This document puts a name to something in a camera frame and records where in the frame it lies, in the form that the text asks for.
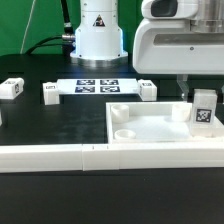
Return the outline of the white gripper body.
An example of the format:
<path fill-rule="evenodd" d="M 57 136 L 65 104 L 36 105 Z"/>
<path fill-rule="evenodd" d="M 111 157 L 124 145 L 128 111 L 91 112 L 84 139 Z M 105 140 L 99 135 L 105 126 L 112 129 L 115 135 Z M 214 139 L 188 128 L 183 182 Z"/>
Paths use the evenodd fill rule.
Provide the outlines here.
<path fill-rule="evenodd" d="M 143 0 L 141 13 L 138 73 L 224 75 L 224 0 Z"/>

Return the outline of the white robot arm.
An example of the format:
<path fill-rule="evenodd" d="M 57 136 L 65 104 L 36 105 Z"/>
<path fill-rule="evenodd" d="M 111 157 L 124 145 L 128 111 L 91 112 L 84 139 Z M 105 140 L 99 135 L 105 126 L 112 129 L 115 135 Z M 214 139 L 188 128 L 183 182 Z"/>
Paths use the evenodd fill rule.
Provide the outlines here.
<path fill-rule="evenodd" d="M 117 0 L 81 0 L 71 59 L 104 67 L 127 57 Z M 140 74 L 224 75 L 224 0 L 143 0 L 133 44 Z"/>

